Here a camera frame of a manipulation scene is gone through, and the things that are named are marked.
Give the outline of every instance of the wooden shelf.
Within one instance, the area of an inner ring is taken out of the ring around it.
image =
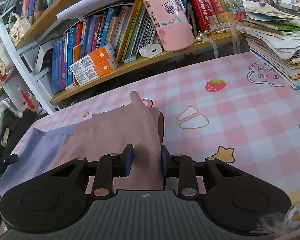
[[[57,20],[57,14],[80,0],[56,0],[27,31],[26,35],[19,41],[16,49],[36,41],[40,35]]]
[[[239,38],[241,38],[241,39],[244,38],[244,34],[239,34]],[[212,39],[217,44],[232,41],[231,33],[215,34],[215,35],[212,36]],[[71,90],[68,90],[68,91],[63,90],[62,92],[56,94],[50,100],[50,103],[55,104],[55,103],[60,102],[60,101],[66,99],[70,96],[73,96],[73,95],[75,95],[75,94],[77,94],[81,91],[84,91],[84,90],[86,90],[90,87],[93,87],[97,84],[100,84],[100,83],[102,83],[104,81],[107,81],[111,78],[114,78],[114,77],[120,76],[122,74],[125,74],[127,72],[133,71],[135,69],[150,65],[152,63],[159,62],[161,60],[165,60],[167,58],[171,58],[171,57],[178,56],[178,55],[181,55],[181,54],[186,54],[186,53],[198,50],[198,49],[203,49],[203,48],[206,48],[206,47],[209,47],[209,46],[211,46],[211,43],[209,43],[209,42],[196,42],[192,46],[190,46],[188,48],[185,48],[185,49],[182,49],[182,50],[178,50],[178,51],[174,51],[174,52],[164,51],[161,54],[159,54],[158,56],[153,57],[153,58],[139,57],[137,60],[132,61],[130,63],[127,63],[127,64],[121,63],[116,68],[115,71],[113,71],[113,72],[111,72],[107,75],[104,75],[104,76],[99,77],[95,80],[92,80],[92,81],[90,81],[90,82],[88,82],[88,83],[86,83],[82,86],[76,86],[76,87],[72,88]]]

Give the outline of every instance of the pearl hair accessory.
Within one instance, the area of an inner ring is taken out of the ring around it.
[[[9,24],[10,27],[11,27],[11,22],[12,22],[12,18],[13,18],[13,17],[15,17],[16,19],[18,19],[18,18],[19,18],[19,15],[16,14],[16,13],[11,13],[11,14],[9,15],[8,24]]]
[[[195,37],[195,41],[202,41],[203,37],[213,35],[216,33],[231,33],[231,27],[235,26],[234,22],[226,22],[226,23],[218,23],[213,24],[207,27],[207,29],[202,33],[199,32],[198,35]]]

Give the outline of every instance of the pink canister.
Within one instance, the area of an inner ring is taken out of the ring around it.
[[[143,0],[165,51],[191,46],[194,36],[181,0]]]

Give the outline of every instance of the black device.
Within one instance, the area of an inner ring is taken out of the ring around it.
[[[253,231],[265,214],[286,213],[289,197],[279,188],[213,157],[194,162],[162,146],[162,174],[179,178],[173,190],[118,190],[127,177],[133,146],[96,162],[76,158],[3,195],[1,240],[57,239],[273,239]],[[85,194],[95,176],[91,194]],[[199,194],[197,176],[207,190]]]

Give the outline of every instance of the purple cloth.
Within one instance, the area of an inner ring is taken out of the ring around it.
[[[48,132],[33,128],[28,141],[18,153],[19,160],[9,165],[0,179],[0,195],[47,171],[66,139],[74,134],[74,124]]]

